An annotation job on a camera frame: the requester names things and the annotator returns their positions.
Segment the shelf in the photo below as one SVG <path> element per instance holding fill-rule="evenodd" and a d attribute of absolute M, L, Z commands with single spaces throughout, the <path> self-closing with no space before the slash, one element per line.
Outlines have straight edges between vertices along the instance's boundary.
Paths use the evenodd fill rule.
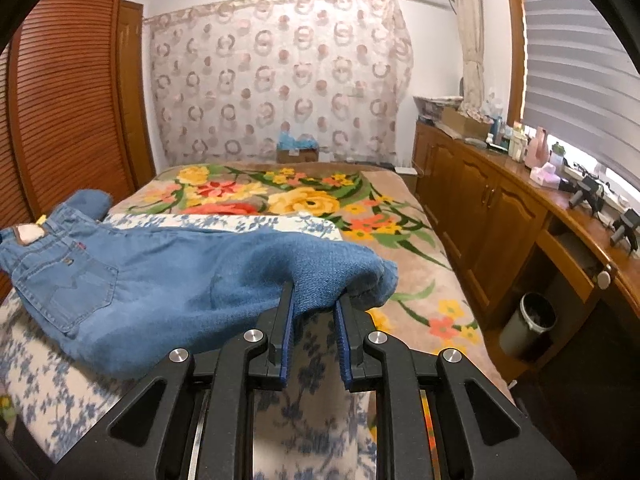
<path fill-rule="evenodd" d="M 583 267 L 588 264 L 585 260 L 591 255 L 585 254 L 580 245 L 569 240 L 566 235 L 555 237 L 546 230 L 540 231 L 536 244 L 574 288 L 578 297 L 586 302 L 593 292 L 594 285 Z"/>

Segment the white wall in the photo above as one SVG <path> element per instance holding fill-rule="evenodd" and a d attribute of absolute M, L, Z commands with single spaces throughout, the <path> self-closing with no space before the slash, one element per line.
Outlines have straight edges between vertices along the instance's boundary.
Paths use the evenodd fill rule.
<path fill-rule="evenodd" d="M 185 9 L 188 7 L 218 2 L 222 0 L 149 0 L 149 11 L 146 16 L 157 16 L 164 12 Z M 462 48 L 458 37 L 456 16 L 447 0 L 430 0 L 430 4 L 422 4 L 408 0 L 400 0 L 405 21 L 411 33 L 414 46 L 415 67 L 407 97 L 398 112 L 397 150 L 398 163 L 410 166 L 414 145 L 415 120 L 417 108 L 412 95 L 445 96 L 457 95 L 458 84 L 462 77 Z M 148 51 L 146 44 L 143 51 Z M 145 70 L 145 80 L 150 84 L 150 71 Z M 151 88 L 145 88 L 147 121 L 151 135 L 157 135 L 158 126 L 151 100 Z M 160 151 L 156 157 L 156 166 L 160 170 L 166 166 L 164 155 Z"/>
<path fill-rule="evenodd" d="M 484 91 L 509 110 L 511 93 L 511 11 L 509 0 L 482 0 L 484 14 Z"/>
<path fill-rule="evenodd" d="M 143 5 L 142 15 L 145 18 L 153 16 L 151 14 L 152 0 L 129 0 Z M 146 126 L 149 130 L 149 141 L 151 143 L 151 153 L 154 158 L 156 171 L 160 173 L 166 168 L 166 157 L 160 142 L 160 131 L 158 120 L 156 120 L 155 105 L 153 100 L 153 89 L 151 88 L 151 58 L 149 52 L 150 31 L 148 27 L 142 27 L 142 89 L 145 98 Z"/>

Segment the curtain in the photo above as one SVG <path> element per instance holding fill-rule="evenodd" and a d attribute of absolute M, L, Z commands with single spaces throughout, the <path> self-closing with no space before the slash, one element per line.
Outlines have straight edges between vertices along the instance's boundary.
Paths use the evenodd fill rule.
<path fill-rule="evenodd" d="M 484 102 L 484 23 L 481 0 L 456 0 L 456 14 L 464 63 L 465 95 L 461 108 L 479 108 Z"/>
<path fill-rule="evenodd" d="M 396 0 L 233 0 L 147 20 L 171 165 L 274 161 L 278 137 L 394 162 L 413 50 Z"/>
<path fill-rule="evenodd" d="M 524 123 L 546 128 L 640 189 L 640 75 L 589 0 L 524 0 Z"/>

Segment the jeans back pocket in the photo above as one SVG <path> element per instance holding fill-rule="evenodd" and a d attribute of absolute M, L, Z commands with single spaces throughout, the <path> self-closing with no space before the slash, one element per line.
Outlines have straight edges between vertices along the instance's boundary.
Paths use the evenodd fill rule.
<path fill-rule="evenodd" d="M 113 300 L 118 270 L 74 243 L 62 257 L 27 270 L 15 287 L 62 333 Z"/>

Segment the bed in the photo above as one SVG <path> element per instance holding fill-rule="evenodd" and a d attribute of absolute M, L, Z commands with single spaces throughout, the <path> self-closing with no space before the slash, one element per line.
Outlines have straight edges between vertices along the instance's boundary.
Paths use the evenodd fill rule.
<path fill-rule="evenodd" d="M 376 327 L 420 351 L 459 349 L 509 395 L 440 241 L 393 172 L 329 163 L 171 168 L 114 206 L 105 221 L 119 228 L 187 225 L 233 232 L 268 225 L 366 245 L 399 269 L 391 300 L 369 310 Z M 15 409 L 54 462 L 130 387 L 60 355 L 15 294 L 0 308 L 0 382 L 7 418 Z M 326 398 L 332 405 L 322 410 L 315 399 Z M 255 479 L 374 478 L 372 394 L 345 392 L 330 314 L 307 323 L 287 389 L 257 396 L 255 427 Z"/>

